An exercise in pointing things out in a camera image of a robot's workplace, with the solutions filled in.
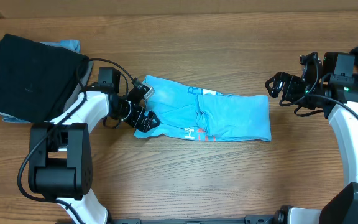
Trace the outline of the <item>light blue printed t-shirt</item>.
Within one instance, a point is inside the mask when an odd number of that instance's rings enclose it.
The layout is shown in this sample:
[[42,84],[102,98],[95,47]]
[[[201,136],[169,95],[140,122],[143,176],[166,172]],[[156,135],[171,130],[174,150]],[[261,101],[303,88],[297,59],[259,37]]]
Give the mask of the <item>light blue printed t-shirt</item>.
[[160,124],[137,138],[165,135],[190,141],[271,141],[269,99],[266,95],[240,96],[186,86],[147,75],[154,89],[146,101]]

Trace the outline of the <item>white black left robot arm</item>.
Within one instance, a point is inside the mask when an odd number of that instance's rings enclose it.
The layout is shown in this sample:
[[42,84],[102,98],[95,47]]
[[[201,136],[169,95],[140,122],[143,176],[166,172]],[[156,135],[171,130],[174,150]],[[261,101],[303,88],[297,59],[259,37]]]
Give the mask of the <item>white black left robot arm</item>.
[[93,192],[90,134],[107,118],[125,122],[143,133],[160,124],[157,115],[140,105],[154,89],[132,80],[133,89],[119,96],[122,73],[112,67],[99,71],[96,83],[81,86],[78,99],[62,115],[35,123],[30,130],[30,149],[17,176],[25,197],[57,203],[74,223],[112,223],[109,210]]

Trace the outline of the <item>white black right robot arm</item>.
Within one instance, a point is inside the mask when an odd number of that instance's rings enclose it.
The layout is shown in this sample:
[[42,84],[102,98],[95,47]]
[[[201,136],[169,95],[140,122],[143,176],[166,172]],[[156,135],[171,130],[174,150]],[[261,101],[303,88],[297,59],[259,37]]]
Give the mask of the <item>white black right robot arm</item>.
[[265,82],[280,106],[323,113],[338,143],[344,188],[323,209],[282,206],[267,223],[358,223],[358,53],[316,52],[300,57],[303,74],[276,73]]

